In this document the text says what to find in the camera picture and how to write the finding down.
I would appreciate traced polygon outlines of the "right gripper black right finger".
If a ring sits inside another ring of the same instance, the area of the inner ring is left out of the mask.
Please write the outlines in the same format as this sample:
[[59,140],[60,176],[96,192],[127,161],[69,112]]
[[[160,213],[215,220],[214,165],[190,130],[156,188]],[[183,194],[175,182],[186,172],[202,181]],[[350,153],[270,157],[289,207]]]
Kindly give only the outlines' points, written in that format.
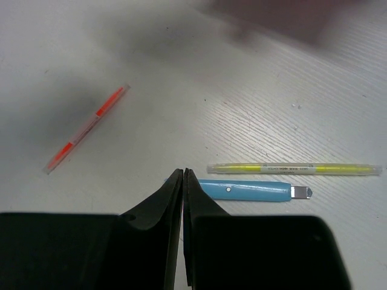
[[316,216],[232,216],[191,169],[183,178],[183,241],[192,289],[350,289],[335,238]]

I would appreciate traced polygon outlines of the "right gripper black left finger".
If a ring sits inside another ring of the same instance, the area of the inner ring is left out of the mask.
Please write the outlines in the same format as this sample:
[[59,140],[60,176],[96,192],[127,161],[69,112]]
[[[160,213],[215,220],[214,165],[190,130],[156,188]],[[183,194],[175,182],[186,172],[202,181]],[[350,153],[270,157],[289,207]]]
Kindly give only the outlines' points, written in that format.
[[116,214],[2,213],[2,289],[173,289],[183,171]]

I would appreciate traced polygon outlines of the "blue utility knife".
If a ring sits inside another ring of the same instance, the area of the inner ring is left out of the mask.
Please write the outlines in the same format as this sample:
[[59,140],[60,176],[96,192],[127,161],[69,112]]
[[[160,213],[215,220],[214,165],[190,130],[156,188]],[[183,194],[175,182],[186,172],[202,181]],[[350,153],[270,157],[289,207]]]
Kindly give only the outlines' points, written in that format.
[[310,199],[313,195],[307,186],[295,186],[276,181],[243,181],[199,179],[204,192],[214,200],[288,202],[292,199]]

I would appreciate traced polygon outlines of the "yellow highlighter pen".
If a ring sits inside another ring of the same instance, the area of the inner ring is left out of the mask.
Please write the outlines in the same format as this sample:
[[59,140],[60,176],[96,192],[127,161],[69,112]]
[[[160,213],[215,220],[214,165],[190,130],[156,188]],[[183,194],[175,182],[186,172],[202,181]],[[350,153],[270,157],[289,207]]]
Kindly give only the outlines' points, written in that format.
[[225,163],[207,166],[210,174],[379,176],[382,166],[339,163]]

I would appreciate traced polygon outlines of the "orange highlighter pen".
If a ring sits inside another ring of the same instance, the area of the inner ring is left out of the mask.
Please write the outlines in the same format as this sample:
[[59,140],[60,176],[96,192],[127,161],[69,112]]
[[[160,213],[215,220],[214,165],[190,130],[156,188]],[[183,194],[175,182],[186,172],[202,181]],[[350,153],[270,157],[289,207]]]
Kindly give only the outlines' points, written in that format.
[[96,124],[109,112],[109,110],[129,91],[130,86],[125,84],[119,87],[116,92],[108,97],[101,107],[96,110],[92,116],[87,119],[73,137],[64,145],[44,167],[44,172],[49,175],[87,136],[87,134],[96,126]]

